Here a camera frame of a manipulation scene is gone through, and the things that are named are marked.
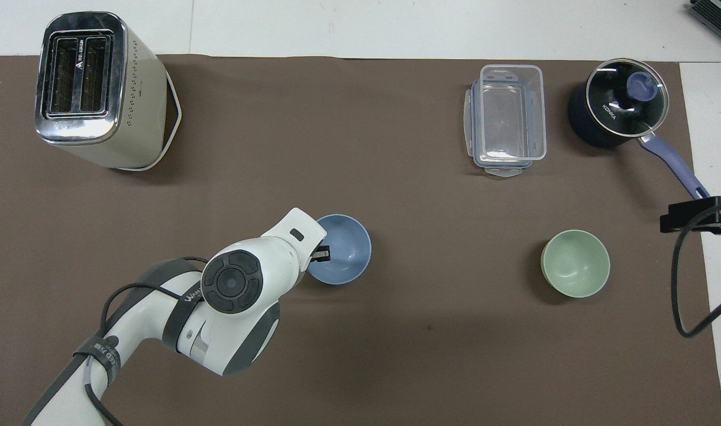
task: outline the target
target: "glass pot lid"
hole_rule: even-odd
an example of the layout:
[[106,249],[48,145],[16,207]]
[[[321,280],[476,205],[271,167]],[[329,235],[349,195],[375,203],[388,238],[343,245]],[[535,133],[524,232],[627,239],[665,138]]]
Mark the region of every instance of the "glass pot lid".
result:
[[660,75],[644,62],[603,62],[587,81],[587,107],[596,122],[622,137],[653,132],[668,113],[668,90]]

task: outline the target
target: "blue pot handle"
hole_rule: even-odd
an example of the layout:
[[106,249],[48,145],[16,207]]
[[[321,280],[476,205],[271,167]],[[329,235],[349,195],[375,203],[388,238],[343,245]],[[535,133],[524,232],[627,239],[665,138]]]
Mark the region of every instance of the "blue pot handle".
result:
[[649,133],[639,137],[639,144],[650,153],[660,157],[671,168],[671,172],[676,175],[693,199],[703,199],[710,196],[707,189],[694,176],[689,164],[663,138],[658,137],[655,133]]

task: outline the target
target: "saucepan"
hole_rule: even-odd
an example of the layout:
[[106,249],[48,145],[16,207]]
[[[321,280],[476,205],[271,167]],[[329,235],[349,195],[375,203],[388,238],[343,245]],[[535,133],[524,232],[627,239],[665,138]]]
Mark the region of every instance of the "saucepan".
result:
[[612,149],[636,138],[660,157],[694,199],[709,197],[689,165],[655,135],[668,113],[668,89],[654,68],[634,59],[601,63],[568,103],[574,132],[592,146]]

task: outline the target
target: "toaster slot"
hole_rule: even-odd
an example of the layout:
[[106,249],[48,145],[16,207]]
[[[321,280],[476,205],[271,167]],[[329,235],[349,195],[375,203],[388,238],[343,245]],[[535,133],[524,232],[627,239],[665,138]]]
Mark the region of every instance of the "toaster slot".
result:
[[74,66],[79,50],[76,38],[60,37],[55,40],[55,60],[50,91],[50,111],[69,112],[72,105]]
[[81,112],[100,112],[105,108],[104,99],[109,72],[109,45],[106,37],[87,38],[84,46],[84,71],[82,75]]

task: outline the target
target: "toaster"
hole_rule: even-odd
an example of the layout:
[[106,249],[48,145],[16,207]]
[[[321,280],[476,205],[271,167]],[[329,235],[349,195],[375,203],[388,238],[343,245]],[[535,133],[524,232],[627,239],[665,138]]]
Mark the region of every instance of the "toaster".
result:
[[103,167],[146,170],[169,140],[163,63],[109,12],[62,14],[42,40],[35,128],[42,140]]

